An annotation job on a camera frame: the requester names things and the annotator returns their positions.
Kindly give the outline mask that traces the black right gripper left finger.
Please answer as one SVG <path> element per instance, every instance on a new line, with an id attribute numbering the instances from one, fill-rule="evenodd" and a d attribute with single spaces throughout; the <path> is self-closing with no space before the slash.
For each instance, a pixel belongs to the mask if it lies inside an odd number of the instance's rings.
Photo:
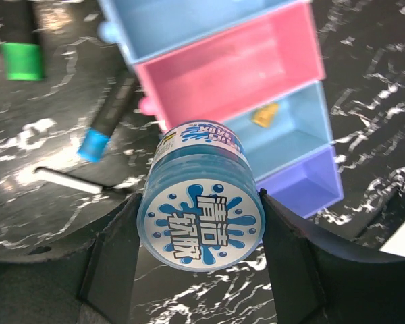
<path id="1" fill-rule="evenodd" d="M 140 247 L 133 194 L 109 214 L 0 262 L 0 323 L 129 323 Z"/>

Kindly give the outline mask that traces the sky blue drawer box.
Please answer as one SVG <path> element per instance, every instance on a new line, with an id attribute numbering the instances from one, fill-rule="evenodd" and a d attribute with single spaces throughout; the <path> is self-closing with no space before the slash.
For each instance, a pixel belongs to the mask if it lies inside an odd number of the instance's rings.
<path id="1" fill-rule="evenodd" d="M 99 36 L 126 64 L 158 57 L 295 1 L 99 1 Z"/>

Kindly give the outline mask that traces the light blue drawer box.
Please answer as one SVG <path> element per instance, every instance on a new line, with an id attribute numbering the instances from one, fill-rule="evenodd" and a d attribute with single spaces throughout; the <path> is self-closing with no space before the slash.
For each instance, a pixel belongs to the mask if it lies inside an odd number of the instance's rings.
<path id="1" fill-rule="evenodd" d="M 333 138 L 322 82 L 275 103 L 279 109 L 266 128 L 252 121 L 254 110 L 224 122 L 240 139 L 256 181 L 319 151 Z"/>

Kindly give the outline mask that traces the white marker dark blue cap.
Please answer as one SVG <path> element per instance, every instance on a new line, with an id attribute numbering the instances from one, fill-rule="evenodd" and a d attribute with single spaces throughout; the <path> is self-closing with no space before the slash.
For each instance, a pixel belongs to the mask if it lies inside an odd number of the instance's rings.
<path id="1" fill-rule="evenodd" d="M 90 194 L 100 194 L 103 191 L 103 187 L 101 185 L 46 167 L 36 168 L 34 170 L 34 174 L 44 181 Z"/>

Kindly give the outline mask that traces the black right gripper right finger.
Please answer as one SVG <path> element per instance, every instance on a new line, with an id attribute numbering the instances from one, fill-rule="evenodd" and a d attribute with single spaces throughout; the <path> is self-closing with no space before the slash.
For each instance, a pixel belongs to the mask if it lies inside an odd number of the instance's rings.
<path id="1" fill-rule="evenodd" d="M 278 323 L 405 323 L 405 256 L 348 241 L 259 192 Z"/>

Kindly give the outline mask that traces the blue cleaning gel jar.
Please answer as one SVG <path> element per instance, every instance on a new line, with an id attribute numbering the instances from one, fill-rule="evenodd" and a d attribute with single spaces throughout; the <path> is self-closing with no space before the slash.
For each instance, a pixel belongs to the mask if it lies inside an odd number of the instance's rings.
<path id="1" fill-rule="evenodd" d="M 136 220 L 142 245 L 185 271 L 225 269 L 262 240 L 265 214 L 239 138 L 197 120 L 160 140 Z"/>

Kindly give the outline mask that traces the black highlighter blue cap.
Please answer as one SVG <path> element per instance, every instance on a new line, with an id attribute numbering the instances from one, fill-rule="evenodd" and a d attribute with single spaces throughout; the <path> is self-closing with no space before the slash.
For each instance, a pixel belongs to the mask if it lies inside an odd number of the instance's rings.
<path id="1" fill-rule="evenodd" d="M 80 157 L 92 163 L 101 160 L 137 88 L 138 79 L 133 74 L 124 72 L 115 79 L 115 84 L 97 111 L 78 149 Z"/>

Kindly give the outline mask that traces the purple drawer box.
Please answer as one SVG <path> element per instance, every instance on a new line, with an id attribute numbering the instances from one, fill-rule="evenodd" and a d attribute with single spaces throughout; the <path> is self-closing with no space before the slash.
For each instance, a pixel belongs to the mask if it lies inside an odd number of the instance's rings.
<path id="1" fill-rule="evenodd" d="M 332 146 L 303 158 L 264 180 L 259 189 L 304 219 L 344 198 Z"/>

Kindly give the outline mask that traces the small tan cork stamp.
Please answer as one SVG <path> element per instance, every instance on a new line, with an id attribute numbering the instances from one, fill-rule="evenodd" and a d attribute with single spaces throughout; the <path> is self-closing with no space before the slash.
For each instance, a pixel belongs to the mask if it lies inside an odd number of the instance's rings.
<path id="1" fill-rule="evenodd" d="M 262 128 L 268 128 L 278 111 L 279 103 L 269 103 L 255 109 L 250 120 Z"/>

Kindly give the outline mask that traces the black highlighter green cap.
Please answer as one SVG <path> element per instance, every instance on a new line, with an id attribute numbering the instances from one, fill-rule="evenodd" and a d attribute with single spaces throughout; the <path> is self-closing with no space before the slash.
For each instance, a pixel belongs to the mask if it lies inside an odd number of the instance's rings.
<path id="1" fill-rule="evenodd" d="M 43 49 L 32 1 L 2 1 L 0 45 L 7 79 L 39 81 L 45 77 Z"/>

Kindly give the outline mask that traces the pink drawer box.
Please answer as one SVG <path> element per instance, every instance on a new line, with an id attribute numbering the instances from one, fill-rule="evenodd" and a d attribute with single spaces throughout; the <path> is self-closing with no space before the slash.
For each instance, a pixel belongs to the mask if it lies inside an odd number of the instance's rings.
<path id="1" fill-rule="evenodd" d="M 136 71 L 139 109 L 169 130 L 224 122 L 325 77 L 311 4 L 296 1 L 155 59 Z"/>

